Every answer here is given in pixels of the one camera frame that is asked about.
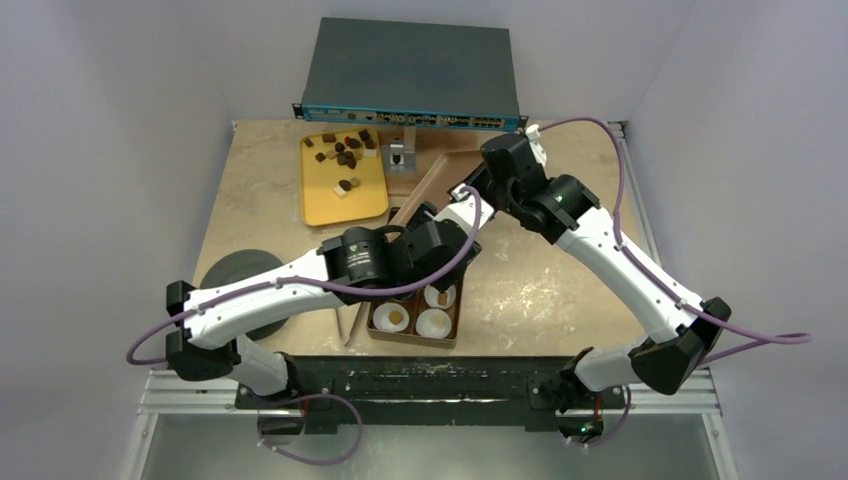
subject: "gray wall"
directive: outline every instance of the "gray wall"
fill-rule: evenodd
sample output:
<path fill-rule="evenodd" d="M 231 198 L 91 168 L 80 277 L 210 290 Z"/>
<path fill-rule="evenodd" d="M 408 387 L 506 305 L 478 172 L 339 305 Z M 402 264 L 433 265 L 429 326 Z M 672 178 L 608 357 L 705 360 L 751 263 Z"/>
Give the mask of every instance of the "gray wall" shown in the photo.
<path fill-rule="evenodd" d="M 319 19 L 338 16 L 508 27 L 522 113 L 625 119 L 671 51 L 692 3 L 177 0 L 212 80 L 236 116 L 252 118 L 292 116 Z"/>
<path fill-rule="evenodd" d="M 698 2 L 628 128 L 667 268 L 815 337 L 714 367 L 742 478 L 848 468 L 846 25 L 841 0 Z"/>
<path fill-rule="evenodd" d="M 229 116 L 171 8 L 0 3 L 0 478 L 116 478 L 194 267 Z"/>

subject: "black round pad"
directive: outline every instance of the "black round pad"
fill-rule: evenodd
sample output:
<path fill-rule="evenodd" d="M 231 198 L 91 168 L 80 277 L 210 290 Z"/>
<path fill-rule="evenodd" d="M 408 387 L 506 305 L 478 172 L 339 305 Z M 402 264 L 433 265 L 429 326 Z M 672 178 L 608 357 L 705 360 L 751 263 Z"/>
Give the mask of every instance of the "black round pad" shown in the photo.
<path fill-rule="evenodd" d="M 215 262 L 200 281 L 200 288 L 216 288 L 250 278 L 283 266 L 283 261 L 264 250 L 239 250 Z M 247 332 L 256 341 L 269 337 L 280 329 L 287 318 Z"/>

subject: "brown box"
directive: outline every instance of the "brown box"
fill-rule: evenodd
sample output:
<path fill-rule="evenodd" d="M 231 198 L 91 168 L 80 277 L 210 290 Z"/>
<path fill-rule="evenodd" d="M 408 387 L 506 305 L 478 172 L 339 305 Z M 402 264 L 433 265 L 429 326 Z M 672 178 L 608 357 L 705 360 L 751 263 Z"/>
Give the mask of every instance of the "brown box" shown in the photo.
<path fill-rule="evenodd" d="M 454 300 L 453 305 L 450 308 L 445 309 L 445 313 L 448 314 L 448 317 L 451 319 L 451 332 L 445 338 L 427 338 L 418 335 L 415 332 L 415 322 L 418 321 L 418 315 L 424 310 L 428 310 L 430 308 L 427 305 L 427 302 L 424 300 L 424 290 L 419 290 L 415 292 L 415 295 L 409 300 L 380 300 L 377 302 L 371 303 L 371 308 L 368 311 L 368 322 L 365 325 L 365 329 L 368 330 L 368 335 L 375 340 L 388 340 L 391 342 L 401 342 L 401 343 L 411 343 L 414 345 L 425 345 L 428 347 L 442 347 L 442 348 L 453 348 L 456 346 L 456 334 L 459 331 L 459 312 L 462 309 L 462 279 L 460 279 L 455 284 L 456 286 L 456 300 Z M 374 317 L 372 316 L 374 310 L 377 309 L 380 305 L 393 302 L 397 303 L 409 312 L 409 325 L 401 332 L 397 333 L 389 333 L 384 332 L 382 330 L 378 330 L 376 326 L 374 326 Z"/>

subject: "table surface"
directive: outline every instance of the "table surface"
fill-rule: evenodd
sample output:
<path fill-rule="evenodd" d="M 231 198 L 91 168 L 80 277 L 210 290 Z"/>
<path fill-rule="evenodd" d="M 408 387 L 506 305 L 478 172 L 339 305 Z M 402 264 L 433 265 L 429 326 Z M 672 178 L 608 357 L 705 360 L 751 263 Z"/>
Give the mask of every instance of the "table surface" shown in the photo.
<path fill-rule="evenodd" d="M 235 125 L 195 285 L 216 261 L 236 250 L 266 250 L 288 262 L 353 225 L 374 228 L 386 223 L 383 215 L 313 228 L 300 218 L 299 142 L 306 135 L 346 125 L 296 120 L 241 120 Z M 418 156 L 432 163 L 443 152 L 473 150 L 491 136 L 421 129 Z M 386 141 L 382 133 L 381 141 Z M 549 176 L 576 176 L 612 208 L 619 172 L 613 145 L 599 127 L 557 127 L 546 131 L 541 142 L 548 153 Z M 402 197 L 390 198 L 391 205 L 402 203 Z M 636 242 L 641 238 L 637 225 L 625 198 L 622 228 Z M 451 350 L 373 340 L 365 322 L 357 325 L 345 346 L 332 310 L 296 315 L 259 343 L 295 355 L 573 355 L 588 346 L 610 347 L 644 333 L 591 271 L 541 236 L 523 230 L 516 220 L 498 215 L 478 241 L 483 251 L 466 272 L 457 343 Z M 356 310 L 340 309 L 346 331 Z"/>

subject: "white paper cup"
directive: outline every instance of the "white paper cup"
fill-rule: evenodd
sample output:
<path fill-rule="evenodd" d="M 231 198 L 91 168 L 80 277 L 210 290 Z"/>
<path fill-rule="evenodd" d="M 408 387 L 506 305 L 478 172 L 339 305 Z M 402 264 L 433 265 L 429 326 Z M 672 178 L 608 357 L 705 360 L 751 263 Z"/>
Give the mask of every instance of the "white paper cup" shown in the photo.
<path fill-rule="evenodd" d="M 403 320 L 400 323 L 392 322 L 392 319 L 389 316 L 392 312 L 399 312 L 403 315 Z M 397 333 L 402 332 L 406 327 L 409 326 L 409 312 L 406 311 L 405 308 L 398 305 L 397 303 L 384 303 L 379 307 L 374 309 L 374 326 L 377 327 L 377 330 L 381 332 L 388 333 Z"/>
<path fill-rule="evenodd" d="M 451 285 L 447 290 L 445 290 L 445 293 L 448 295 L 448 301 L 442 305 L 439 303 L 440 292 L 430 285 L 427 285 L 424 287 L 424 301 L 427 302 L 427 306 L 430 308 L 447 310 L 453 305 L 453 302 L 456 301 L 456 287 Z"/>
<path fill-rule="evenodd" d="M 452 328 L 450 316 L 438 308 L 424 310 L 415 321 L 415 331 L 426 338 L 445 338 Z"/>

